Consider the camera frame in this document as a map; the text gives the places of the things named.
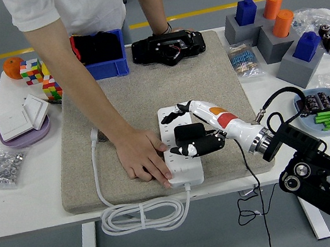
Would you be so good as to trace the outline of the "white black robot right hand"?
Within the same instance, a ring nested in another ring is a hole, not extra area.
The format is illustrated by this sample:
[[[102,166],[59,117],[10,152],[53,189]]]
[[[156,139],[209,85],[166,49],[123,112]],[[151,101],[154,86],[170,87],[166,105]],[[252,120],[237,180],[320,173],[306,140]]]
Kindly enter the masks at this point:
[[[167,125],[180,116],[190,112],[201,121],[214,127],[215,132],[204,132],[203,135],[193,135],[186,132],[183,138],[176,140],[176,146],[170,153],[182,156],[199,157],[215,152],[224,147],[226,139],[237,141],[244,151],[264,153],[274,134],[260,124],[245,122],[228,112],[206,101],[187,101],[175,106],[161,108],[158,119]]]

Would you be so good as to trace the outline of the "person's right hand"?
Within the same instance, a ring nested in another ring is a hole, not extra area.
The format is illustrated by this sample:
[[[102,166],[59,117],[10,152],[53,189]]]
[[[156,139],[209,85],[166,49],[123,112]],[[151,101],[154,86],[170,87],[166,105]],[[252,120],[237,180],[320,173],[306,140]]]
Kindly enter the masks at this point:
[[[168,147],[155,133],[129,127],[113,144],[129,178],[138,178],[144,182],[155,179],[165,188],[170,187],[172,173],[159,155]]]

